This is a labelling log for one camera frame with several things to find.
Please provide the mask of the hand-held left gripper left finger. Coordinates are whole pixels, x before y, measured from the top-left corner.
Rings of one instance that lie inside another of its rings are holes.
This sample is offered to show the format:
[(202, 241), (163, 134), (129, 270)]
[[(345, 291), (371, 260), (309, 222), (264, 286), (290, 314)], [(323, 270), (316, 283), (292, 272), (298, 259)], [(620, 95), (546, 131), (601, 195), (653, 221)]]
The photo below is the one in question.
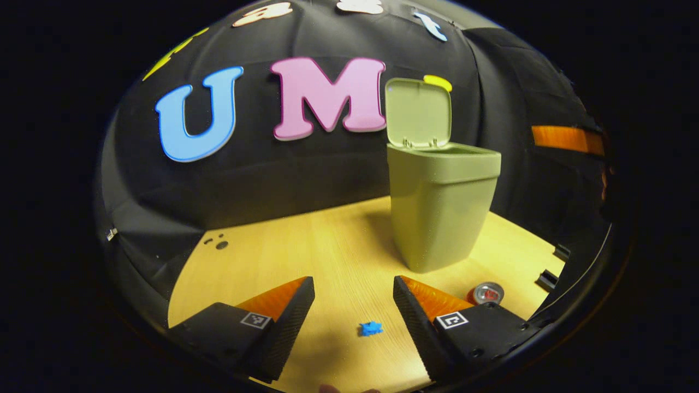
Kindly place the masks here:
[(215, 302), (168, 329), (168, 336), (227, 374), (279, 380), (315, 300), (311, 276), (235, 306)]

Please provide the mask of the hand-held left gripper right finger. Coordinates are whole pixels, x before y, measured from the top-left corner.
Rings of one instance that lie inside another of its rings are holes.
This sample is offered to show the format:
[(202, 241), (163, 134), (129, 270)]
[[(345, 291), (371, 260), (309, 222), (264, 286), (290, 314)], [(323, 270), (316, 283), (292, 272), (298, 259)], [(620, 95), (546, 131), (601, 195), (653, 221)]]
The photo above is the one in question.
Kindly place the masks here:
[(497, 303), (469, 303), (407, 276), (394, 277), (393, 299), (434, 382), (486, 371), (541, 330)]

